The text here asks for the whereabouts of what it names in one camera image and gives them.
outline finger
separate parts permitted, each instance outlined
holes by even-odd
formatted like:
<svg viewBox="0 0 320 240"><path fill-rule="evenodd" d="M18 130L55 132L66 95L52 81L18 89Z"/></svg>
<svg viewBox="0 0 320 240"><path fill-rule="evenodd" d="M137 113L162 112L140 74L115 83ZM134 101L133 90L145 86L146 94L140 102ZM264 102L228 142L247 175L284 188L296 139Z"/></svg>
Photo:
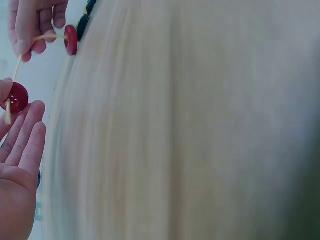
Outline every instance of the finger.
<svg viewBox="0 0 320 240"><path fill-rule="evenodd" d="M25 55L22 56L22 62L27 63L32 58L32 50L30 49Z"/></svg>
<svg viewBox="0 0 320 240"><path fill-rule="evenodd" d="M10 42L13 46L13 50L17 56L19 56L19 49L18 49L18 39L16 34L16 19L17 19L17 11L15 8L10 7L9 5L9 13L8 13L8 35Z"/></svg>
<svg viewBox="0 0 320 240"><path fill-rule="evenodd" d="M12 78L0 80L0 102L7 100L13 86Z"/></svg>
<svg viewBox="0 0 320 240"><path fill-rule="evenodd" d="M66 10L68 2L57 4L53 8L53 23L58 29L62 29L66 25Z"/></svg>
<svg viewBox="0 0 320 240"><path fill-rule="evenodd" d="M37 30L35 33L35 37L41 36L41 32L40 30ZM36 41L33 45L32 45L32 51L37 53L37 54L43 54L45 52L45 50L47 49L47 44L45 40L39 40Z"/></svg>
<svg viewBox="0 0 320 240"><path fill-rule="evenodd" d="M35 124L41 122L45 113L45 104L42 101L35 101L31 104L30 110L26 115L24 124L21 128L19 136L14 144L14 147L5 161L6 164L18 166L22 154L28 144L32 129Z"/></svg>
<svg viewBox="0 0 320 240"><path fill-rule="evenodd" d="M40 19L39 28L42 35L56 33L54 30L54 27L52 26L52 19L53 19L52 8L40 11L39 19ZM50 38L50 39L46 39L46 41L49 43L53 43L55 39Z"/></svg>
<svg viewBox="0 0 320 240"><path fill-rule="evenodd" d="M41 31L40 31L40 28L39 28L39 24L40 24L40 14L39 12L37 12L36 14L36 25L35 25L35 33L34 33L34 37L39 37L41 36ZM36 42L33 42L33 45L31 47L31 50L37 54L42 54L45 52L47 48L47 44L46 44L46 41L45 40L39 40L39 41L36 41Z"/></svg>
<svg viewBox="0 0 320 240"><path fill-rule="evenodd" d="M19 116L19 113L12 114L11 115L12 124L8 125L8 124L6 124L6 120L5 120L6 114L5 113L2 114L2 116L0 117L0 141L2 141L4 139L4 137L9 133L11 127L15 124L18 116Z"/></svg>
<svg viewBox="0 0 320 240"><path fill-rule="evenodd" d="M38 174L41 159L44 153L46 140L46 125L43 122L37 122L31 132L30 139L26 145L19 168L30 174L35 183L38 182Z"/></svg>
<svg viewBox="0 0 320 240"><path fill-rule="evenodd" d="M19 54L30 50L35 36L37 0L20 0L15 22L15 33Z"/></svg>
<svg viewBox="0 0 320 240"><path fill-rule="evenodd" d="M8 135L6 136L2 146L0 147L0 163L5 163L7 158L12 152L12 149L14 148L17 138L19 136L19 133L21 131L22 126L24 125L24 122L26 120L27 113L30 109L30 104L21 112L18 114L14 114L16 117L15 122L12 124Z"/></svg>

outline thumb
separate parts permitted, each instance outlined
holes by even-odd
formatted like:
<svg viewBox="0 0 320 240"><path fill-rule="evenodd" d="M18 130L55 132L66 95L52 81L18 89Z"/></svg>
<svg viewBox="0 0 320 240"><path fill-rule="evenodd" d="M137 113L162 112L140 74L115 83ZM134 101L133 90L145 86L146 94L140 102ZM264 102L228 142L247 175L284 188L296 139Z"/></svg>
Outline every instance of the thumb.
<svg viewBox="0 0 320 240"><path fill-rule="evenodd" d="M0 102L7 100L10 91L13 86L13 80L11 78L6 78L0 80Z"/></svg>
<svg viewBox="0 0 320 240"><path fill-rule="evenodd" d="M37 16L37 0L20 0L16 22L15 33L17 38L18 52L22 55L29 52L35 36Z"/></svg>

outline dark green button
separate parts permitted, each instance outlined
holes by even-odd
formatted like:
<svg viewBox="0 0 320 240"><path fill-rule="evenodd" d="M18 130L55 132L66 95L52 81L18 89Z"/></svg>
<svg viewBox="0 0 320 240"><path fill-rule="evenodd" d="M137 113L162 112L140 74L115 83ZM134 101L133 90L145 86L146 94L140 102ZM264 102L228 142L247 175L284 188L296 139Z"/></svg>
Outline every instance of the dark green button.
<svg viewBox="0 0 320 240"><path fill-rule="evenodd" d="M76 27L76 37L78 38L78 42L80 42L82 37L84 36L88 22L89 22L89 15L83 15L80 21L78 22L78 25Z"/></svg>
<svg viewBox="0 0 320 240"><path fill-rule="evenodd" d="M88 15L91 14L92 9L94 9L96 2L97 0L88 0L88 2L86 3L86 11Z"/></svg>
<svg viewBox="0 0 320 240"><path fill-rule="evenodd" d="M39 186L40 186L40 182L41 182L41 173L40 173L40 171L39 171L39 173L38 173L38 184L37 184L37 186L36 186L37 189L38 189Z"/></svg>

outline hand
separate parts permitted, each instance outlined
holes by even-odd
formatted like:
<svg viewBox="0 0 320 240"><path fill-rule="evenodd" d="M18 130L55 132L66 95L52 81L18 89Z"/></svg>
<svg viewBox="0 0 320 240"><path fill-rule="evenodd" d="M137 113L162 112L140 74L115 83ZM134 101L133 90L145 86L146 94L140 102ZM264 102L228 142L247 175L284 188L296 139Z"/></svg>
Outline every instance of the hand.
<svg viewBox="0 0 320 240"><path fill-rule="evenodd" d="M12 79L0 80L0 101L5 101ZM31 234L35 212L38 172L44 152L45 105L29 104L12 115L12 127L0 117L0 239L26 240Z"/></svg>
<svg viewBox="0 0 320 240"><path fill-rule="evenodd" d="M23 55L22 61L28 62L32 52L42 54L47 48L46 41L55 41L33 44L35 37L55 34L52 20L59 29L65 26L67 5L68 0L9 0L9 38L17 56Z"/></svg>

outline red button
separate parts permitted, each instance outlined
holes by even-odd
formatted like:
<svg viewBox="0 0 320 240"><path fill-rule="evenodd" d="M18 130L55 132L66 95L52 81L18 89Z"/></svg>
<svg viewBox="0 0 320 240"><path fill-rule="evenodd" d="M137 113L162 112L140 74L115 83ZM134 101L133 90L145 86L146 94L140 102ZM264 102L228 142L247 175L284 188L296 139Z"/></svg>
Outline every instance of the red button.
<svg viewBox="0 0 320 240"><path fill-rule="evenodd" d="M64 45L66 48L66 52L73 56L77 53L78 50L78 38L77 38L77 30L72 25L67 25L64 29L64 35L68 38L64 40Z"/></svg>
<svg viewBox="0 0 320 240"><path fill-rule="evenodd" d="M14 82L11 92L8 96L8 99L10 99L10 110L12 114L17 114L22 112L29 103L29 94L27 89L22 86L21 84ZM0 106L6 110L6 102L2 102Z"/></svg>

